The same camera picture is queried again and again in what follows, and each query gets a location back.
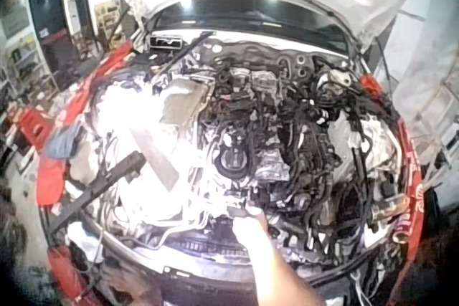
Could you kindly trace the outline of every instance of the windshield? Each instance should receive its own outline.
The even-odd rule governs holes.
[[[331,19],[286,1],[182,0],[159,12],[152,23],[152,30],[252,32],[348,53],[344,33]]]

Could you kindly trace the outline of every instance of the car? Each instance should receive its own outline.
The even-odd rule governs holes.
[[[169,302],[250,304],[232,221],[256,206],[327,302],[374,301],[422,227],[410,137],[363,58],[402,1],[128,0],[132,43],[57,119],[82,128],[75,154],[40,162],[51,247],[81,221],[95,256],[157,276]]]

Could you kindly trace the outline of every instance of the person's hand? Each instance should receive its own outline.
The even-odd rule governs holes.
[[[236,218],[232,225],[232,230],[239,243],[248,250],[269,244],[268,223],[263,211],[252,206],[247,206],[246,210],[250,216]]]

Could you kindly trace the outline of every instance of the hose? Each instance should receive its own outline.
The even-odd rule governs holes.
[[[308,210],[303,216],[303,223],[305,225],[309,224],[312,215],[321,210],[322,204],[330,198],[331,190],[333,188],[333,175],[327,173],[324,176],[325,183],[323,184],[323,193],[321,197],[314,203],[314,205],[309,206]]]

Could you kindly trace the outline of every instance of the black bar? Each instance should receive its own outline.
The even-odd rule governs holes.
[[[88,191],[84,192],[83,195],[66,206],[60,214],[51,221],[48,228],[48,236],[52,236],[56,233],[57,230],[67,224],[73,214],[77,213],[80,209],[84,209],[97,197],[105,193],[113,184],[122,179],[122,177],[132,172],[140,172],[145,162],[146,159],[143,154],[134,151],[109,170],[105,176],[97,177],[89,186]]]

